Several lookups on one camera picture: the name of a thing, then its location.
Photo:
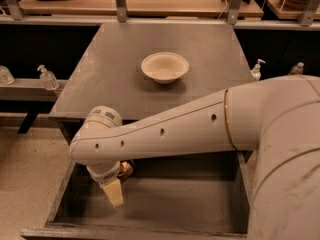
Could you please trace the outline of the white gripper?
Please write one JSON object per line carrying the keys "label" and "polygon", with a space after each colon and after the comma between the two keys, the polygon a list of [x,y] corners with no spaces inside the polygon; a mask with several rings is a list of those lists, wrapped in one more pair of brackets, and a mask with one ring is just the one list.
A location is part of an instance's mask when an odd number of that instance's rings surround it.
{"label": "white gripper", "polygon": [[122,186],[118,178],[120,162],[102,163],[86,167],[92,179],[102,184],[101,187],[114,208],[120,207],[123,201]]}

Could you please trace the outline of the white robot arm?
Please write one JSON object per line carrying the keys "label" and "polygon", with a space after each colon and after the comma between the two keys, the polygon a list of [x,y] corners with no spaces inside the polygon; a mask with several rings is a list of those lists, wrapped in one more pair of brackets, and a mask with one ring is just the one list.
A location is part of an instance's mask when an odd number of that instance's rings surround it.
{"label": "white robot arm", "polygon": [[94,108],[70,144],[98,177],[122,160],[221,151],[258,154],[248,240],[320,240],[320,78],[234,86],[131,124]]}

